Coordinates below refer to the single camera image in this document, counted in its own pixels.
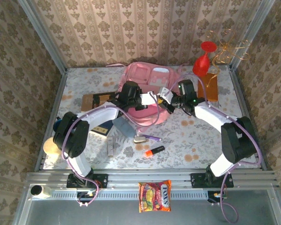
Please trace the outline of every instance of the marker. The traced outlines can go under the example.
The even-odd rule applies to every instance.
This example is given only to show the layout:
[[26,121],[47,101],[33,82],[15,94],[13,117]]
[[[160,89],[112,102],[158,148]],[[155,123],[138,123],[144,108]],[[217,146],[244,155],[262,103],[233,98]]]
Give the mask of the marker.
[[160,146],[160,147],[157,147],[157,148],[155,148],[155,149],[146,151],[146,152],[145,152],[145,155],[146,155],[147,157],[150,157],[150,156],[155,155],[156,153],[158,153],[158,152],[160,152],[160,151],[163,151],[163,150],[165,150],[164,146]]
[[161,141],[161,138],[160,137],[154,137],[154,136],[150,136],[150,135],[142,135],[143,137],[146,137],[148,139],[152,139],[152,140],[155,140],[155,141]]

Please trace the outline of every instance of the candy bag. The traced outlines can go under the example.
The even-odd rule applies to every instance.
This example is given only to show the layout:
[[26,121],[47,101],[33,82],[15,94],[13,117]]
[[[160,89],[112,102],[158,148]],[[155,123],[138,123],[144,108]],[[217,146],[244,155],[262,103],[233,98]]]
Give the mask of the candy bag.
[[170,211],[171,181],[139,183],[140,212]]

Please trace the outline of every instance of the blue cloth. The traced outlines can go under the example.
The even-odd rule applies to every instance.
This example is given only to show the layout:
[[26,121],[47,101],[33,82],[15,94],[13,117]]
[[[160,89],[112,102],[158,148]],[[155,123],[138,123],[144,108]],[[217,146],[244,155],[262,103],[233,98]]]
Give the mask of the blue cloth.
[[129,138],[136,136],[135,129],[123,117],[114,119],[112,123],[124,136]]

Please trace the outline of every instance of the purple pen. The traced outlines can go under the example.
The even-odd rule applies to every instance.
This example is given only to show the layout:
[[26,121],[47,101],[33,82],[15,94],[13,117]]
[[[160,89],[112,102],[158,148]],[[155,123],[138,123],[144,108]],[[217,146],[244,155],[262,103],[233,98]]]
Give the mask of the purple pen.
[[148,139],[158,141],[158,142],[162,140],[162,138],[160,138],[160,137],[154,137],[154,136],[150,136],[150,135],[142,135],[142,136],[144,136],[145,138],[148,138]]

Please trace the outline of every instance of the brown box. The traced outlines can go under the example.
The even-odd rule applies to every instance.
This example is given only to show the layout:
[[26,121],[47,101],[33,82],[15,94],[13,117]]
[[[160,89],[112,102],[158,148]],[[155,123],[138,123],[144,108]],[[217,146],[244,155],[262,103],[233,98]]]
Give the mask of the brown box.
[[[201,77],[203,84],[205,85],[207,100],[210,102],[218,101],[218,93],[217,93],[217,77],[213,78],[210,81],[209,87],[207,87],[209,80],[213,77],[214,74],[207,74],[204,77]],[[204,92],[201,83],[198,81],[198,98],[204,98]]]
[[110,96],[114,94],[115,92],[105,92],[105,93],[83,95],[81,112],[87,112],[100,105],[103,105],[110,98]]

